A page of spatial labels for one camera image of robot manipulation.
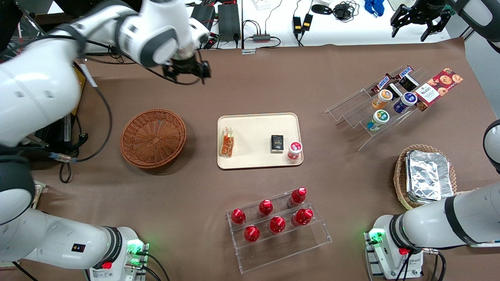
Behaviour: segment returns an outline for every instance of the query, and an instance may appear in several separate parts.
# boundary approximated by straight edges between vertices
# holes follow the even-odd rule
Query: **plastic bag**
[[[235,131],[232,127],[225,127],[222,130],[222,146],[220,156],[230,158],[233,155],[235,146]]]

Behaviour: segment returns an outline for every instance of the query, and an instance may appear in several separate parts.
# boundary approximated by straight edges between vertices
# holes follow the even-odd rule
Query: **round wicker basket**
[[[130,164],[152,169],[172,161],[186,143],[186,125],[172,111],[151,109],[132,118],[123,129],[120,150]]]
[[[437,150],[434,147],[429,146],[429,145],[414,144],[414,145],[410,145],[407,148],[405,148],[401,152],[401,154],[399,155],[399,158],[397,159],[397,162],[396,162],[396,169],[394,171],[394,187],[396,189],[397,199],[399,199],[401,204],[406,209],[411,210],[411,209],[416,208],[422,204],[412,202],[407,196],[405,157],[406,157],[407,152],[409,152],[409,151],[423,151],[423,152],[429,152],[429,153],[441,153],[441,151],[439,151],[439,150]],[[456,195],[457,194],[457,177],[455,175],[455,170],[453,169],[453,166],[451,164],[449,166],[449,180],[451,182],[451,187],[453,188],[453,193]]]

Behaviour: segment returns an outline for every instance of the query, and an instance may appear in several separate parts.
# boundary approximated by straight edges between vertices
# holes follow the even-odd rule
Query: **brown table surface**
[[[464,43],[321,46],[205,51],[213,78],[206,85],[172,85],[138,65],[89,65],[113,110],[106,148],[73,164],[74,179],[58,180],[59,166],[33,177],[50,186],[39,209],[52,215],[106,226],[127,226],[151,243],[172,281],[368,280],[363,231],[384,214],[405,211],[393,175],[400,152],[412,144],[441,150],[454,166],[459,191],[499,179],[482,148],[495,115],[466,61]],[[449,67],[464,78],[424,112],[412,114],[389,134],[366,140],[361,128],[336,125],[325,109],[401,65],[431,75]],[[136,114],[168,109],[184,120],[187,142],[166,167],[145,172],[120,154],[122,129]],[[298,115],[305,161],[298,167],[221,170],[217,166],[217,120],[224,115],[293,112]],[[106,111],[87,86],[79,116],[90,135],[81,157],[95,151],[108,127]],[[308,188],[308,200],[325,220],[333,243],[240,275],[225,212],[267,197]],[[445,280],[496,280],[500,251],[460,247],[445,251]],[[24,267],[40,281],[83,280],[79,270],[32,261]],[[430,278],[433,258],[426,258]],[[151,267],[160,272],[156,265]],[[28,280],[17,270],[2,280]]]

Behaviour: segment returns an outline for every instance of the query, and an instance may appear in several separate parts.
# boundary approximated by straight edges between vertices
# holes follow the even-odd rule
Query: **stack of foil trays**
[[[412,150],[406,153],[406,195],[428,204],[453,196],[450,163],[441,153]]]

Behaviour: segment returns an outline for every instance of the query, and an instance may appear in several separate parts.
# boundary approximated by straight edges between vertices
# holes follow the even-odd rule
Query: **clear acrylic rack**
[[[332,242],[323,218],[310,202],[305,201],[294,208],[288,207],[287,201],[291,193],[289,191],[268,198],[273,210],[263,218],[259,217],[260,201],[238,208],[246,215],[246,222],[241,225],[236,225],[231,220],[233,210],[226,212],[241,274]],[[314,217],[307,225],[295,227],[291,219],[299,209],[311,209]],[[285,229],[276,235],[268,231],[269,222],[275,216],[285,219]],[[243,237],[248,226],[256,226],[260,230],[260,237],[256,242],[248,243]]]
[[[394,77],[401,73],[407,66],[400,66],[389,73],[391,77]],[[409,73],[419,85],[427,82],[432,78],[431,75],[424,69],[420,68],[418,70],[411,71]],[[372,131],[367,128],[368,123],[372,120],[372,116],[378,109],[372,106],[372,101],[377,98],[377,93],[371,91],[371,89],[377,85],[383,77],[379,80],[371,83],[370,85],[362,88],[361,90],[355,92],[351,96],[345,98],[334,106],[328,108],[325,113],[329,113],[338,123],[346,121],[353,129],[357,126],[362,126],[367,132],[368,140],[357,150],[360,151],[362,148],[370,144],[371,142],[379,139],[384,134],[392,130],[394,127],[399,125],[403,120],[408,118],[415,110],[416,106],[408,107],[403,113],[397,113],[394,111],[394,104],[398,99],[393,100],[386,104],[382,109],[389,113],[389,121],[383,125],[378,131]],[[399,83],[394,82],[394,85],[404,94],[408,92]]]

